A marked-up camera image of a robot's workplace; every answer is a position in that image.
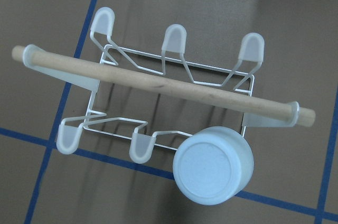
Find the light blue plastic cup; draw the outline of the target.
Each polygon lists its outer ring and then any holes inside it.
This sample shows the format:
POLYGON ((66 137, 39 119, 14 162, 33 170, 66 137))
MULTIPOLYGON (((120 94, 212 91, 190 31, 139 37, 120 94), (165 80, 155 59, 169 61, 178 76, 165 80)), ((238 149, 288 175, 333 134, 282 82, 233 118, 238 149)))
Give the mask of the light blue plastic cup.
POLYGON ((180 191, 202 205, 220 204, 250 181, 254 157, 248 142, 227 127, 206 128, 177 149, 173 175, 180 191))

